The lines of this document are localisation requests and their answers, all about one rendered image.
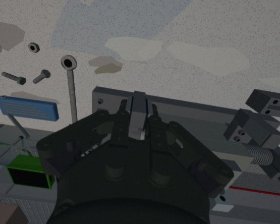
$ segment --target green cable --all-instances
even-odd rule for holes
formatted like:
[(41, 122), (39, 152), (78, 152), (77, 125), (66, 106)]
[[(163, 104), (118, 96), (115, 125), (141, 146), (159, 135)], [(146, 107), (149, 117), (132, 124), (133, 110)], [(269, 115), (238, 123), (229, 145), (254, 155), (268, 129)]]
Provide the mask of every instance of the green cable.
[[(10, 145), (10, 144), (0, 142), (0, 145)], [(23, 149), (23, 148), (18, 148), (18, 149), (20, 149), (20, 150), (22, 150), (22, 151), (25, 151), (29, 156), (32, 156), (32, 154), (31, 154), (28, 150)]]

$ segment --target blue tool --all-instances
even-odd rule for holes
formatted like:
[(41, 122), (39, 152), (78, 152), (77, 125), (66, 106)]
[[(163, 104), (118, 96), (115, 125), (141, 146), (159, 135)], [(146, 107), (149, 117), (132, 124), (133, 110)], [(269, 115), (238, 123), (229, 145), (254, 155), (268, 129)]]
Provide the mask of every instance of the blue tool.
[(59, 119), (57, 104), (54, 102), (0, 96), (0, 108), (3, 115), (46, 121)]

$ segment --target green box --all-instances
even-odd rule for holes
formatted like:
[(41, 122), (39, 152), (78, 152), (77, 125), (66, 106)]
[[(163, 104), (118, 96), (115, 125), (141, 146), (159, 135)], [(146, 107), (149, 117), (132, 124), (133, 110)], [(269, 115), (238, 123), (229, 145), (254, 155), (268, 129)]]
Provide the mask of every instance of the green box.
[(18, 155), (6, 169), (14, 184), (51, 189), (55, 179), (43, 173), (39, 157)]

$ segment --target brown box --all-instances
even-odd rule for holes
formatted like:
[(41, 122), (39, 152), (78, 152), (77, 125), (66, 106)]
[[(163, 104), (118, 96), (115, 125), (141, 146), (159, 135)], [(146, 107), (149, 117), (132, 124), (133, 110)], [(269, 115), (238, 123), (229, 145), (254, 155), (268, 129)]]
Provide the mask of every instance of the brown box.
[(19, 205), (0, 203), (0, 224), (27, 224), (28, 222)]

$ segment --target red line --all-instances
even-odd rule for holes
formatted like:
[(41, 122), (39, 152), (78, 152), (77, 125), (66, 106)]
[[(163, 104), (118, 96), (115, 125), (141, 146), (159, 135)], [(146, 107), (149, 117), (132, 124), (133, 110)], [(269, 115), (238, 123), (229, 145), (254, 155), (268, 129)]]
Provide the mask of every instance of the red line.
[(243, 191), (252, 191), (252, 192), (257, 192), (257, 193), (262, 193), (262, 194), (272, 194), (272, 195), (280, 196), (280, 194), (278, 194), (278, 193), (271, 193), (271, 192), (267, 192), (267, 191), (257, 191), (257, 190), (251, 190), (251, 189), (247, 189), (247, 188), (238, 188), (238, 187), (232, 187), (232, 186), (230, 186), (229, 188), (237, 189), (237, 190), (243, 190)]

